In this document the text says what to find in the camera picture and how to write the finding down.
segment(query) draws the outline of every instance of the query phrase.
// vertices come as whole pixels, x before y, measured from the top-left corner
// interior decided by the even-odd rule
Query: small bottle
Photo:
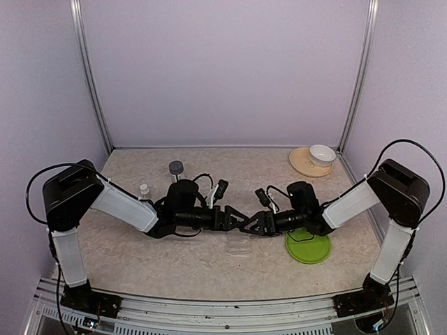
[[[149,186],[147,184],[140,185],[140,194],[141,194],[142,199],[149,199],[150,190],[149,190]]]
[[[180,179],[185,178],[183,163],[181,161],[173,161],[169,163],[169,174],[173,183],[177,183]]]

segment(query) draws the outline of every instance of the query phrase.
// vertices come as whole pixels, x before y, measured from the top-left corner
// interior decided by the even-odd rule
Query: green plate
[[[312,238],[312,234],[308,233],[305,228],[296,229],[289,234],[286,238],[286,248],[288,253],[298,262],[316,264],[329,257],[331,249],[329,236],[315,235],[310,241],[302,241]]]

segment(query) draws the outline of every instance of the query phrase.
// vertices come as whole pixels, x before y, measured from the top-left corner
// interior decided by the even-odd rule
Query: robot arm
[[[277,212],[274,207],[274,211],[260,211],[248,218],[232,207],[225,206],[221,211],[214,204],[224,196],[226,181],[219,181],[205,199],[198,192],[197,183],[182,179],[152,205],[100,180],[89,161],[80,161],[78,165],[81,166],[64,170],[43,186],[50,243],[66,282],[61,304],[92,314],[101,306],[101,315],[111,318],[117,316],[119,297],[91,291],[82,263],[78,226],[89,208],[114,216],[153,238],[175,234],[177,226],[219,231],[239,228],[241,232],[261,236],[276,236],[304,227],[312,234],[324,236],[381,203],[388,210],[390,225],[363,290],[358,295],[335,297],[336,306],[342,306],[337,313],[346,316],[381,308],[385,302],[392,304],[388,282],[411,248],[430,193],[424,179],[395,161],[386,160],[370,178],[328,206],[318,203],[311,184],[299,181],[287,187],[293,209]],[[262,189],[256,194],[262,204],[269,205],[270,199]],[[195,207],[196,200],[201,207]]]
[[[357,184],[327,207],[319,206],[312,185],[299,181],[287,187],[292,210],[261,211],[250,218],[241,231],[256,235],[277,235],[304,227],[324,236],[340,228],[358,214],[381,203],[388,211],[390,225],[381,251],[360,292],[338,295],[335,306],[339,317],[363,313],[392,304],[390,282],[400,262],[408,255],[430,194],[428,183],[393,160],[384,161],[368,179]],[[263,190],[256,194],[269,204]]]
[[[66,284],[61,304],[92,314],[101,306],[101,315],[117,316],[120,298],[92,291],[82,262],[78,226],[89,208],[114,216],[153,238],[175,234],[176,227],[182,225],[228,231],[248,218],[232,207],[226,206],[221,211],[214,205],[227,187],[228,182],[219,181],[205,201],[198,192],[198,184],[183,179],[172,184],[167,196],[153,206],[99,179],[87,160],[49,179],[43,186],[43,199],[50,248]],[[196,200],[202,207],[194,207]]]

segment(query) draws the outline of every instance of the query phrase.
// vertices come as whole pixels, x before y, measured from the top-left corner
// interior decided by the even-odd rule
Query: gray cap
[[[169,173],[171,174],[181,174],[183,173],[183,163],[181,161],[173,161],[169,163]]]

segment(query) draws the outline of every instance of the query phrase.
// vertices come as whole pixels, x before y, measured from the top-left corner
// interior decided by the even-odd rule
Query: small white bottle
[[[140,194],[141,194],[142,199],[149,199],[149,197],[151,195],[150,195],[149,186],[147,184],[140,185]]]

